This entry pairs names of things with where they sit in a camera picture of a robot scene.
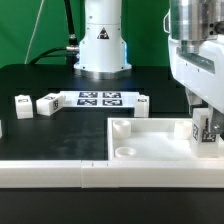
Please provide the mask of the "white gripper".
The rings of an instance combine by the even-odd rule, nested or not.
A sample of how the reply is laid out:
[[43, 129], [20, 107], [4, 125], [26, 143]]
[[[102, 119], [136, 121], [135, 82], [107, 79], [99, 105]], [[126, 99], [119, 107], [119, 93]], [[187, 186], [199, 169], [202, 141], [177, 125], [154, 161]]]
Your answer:
[[189, 114], [202, 104], [209, 107], [208, 130], [224, 132], [224, 35], [204, 41], [198, 54], [181, 54], [179, 42], [168, 38], [170, 67], [173, 77], [186, 87]]

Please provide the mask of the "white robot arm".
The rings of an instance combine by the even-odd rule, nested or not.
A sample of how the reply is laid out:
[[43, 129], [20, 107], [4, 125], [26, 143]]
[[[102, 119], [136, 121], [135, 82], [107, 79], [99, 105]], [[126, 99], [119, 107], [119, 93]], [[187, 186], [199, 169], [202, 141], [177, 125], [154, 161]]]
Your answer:
[[[112, 79], [131, 69], [121, 37], [122, 0], [84, 0], [85, 36], [79, 44], [78, 75]], [[169, 0], [163, 19], [170, 67], [191, 106], [209, 106], [207, 128], [224, 132], [224, 0]]]

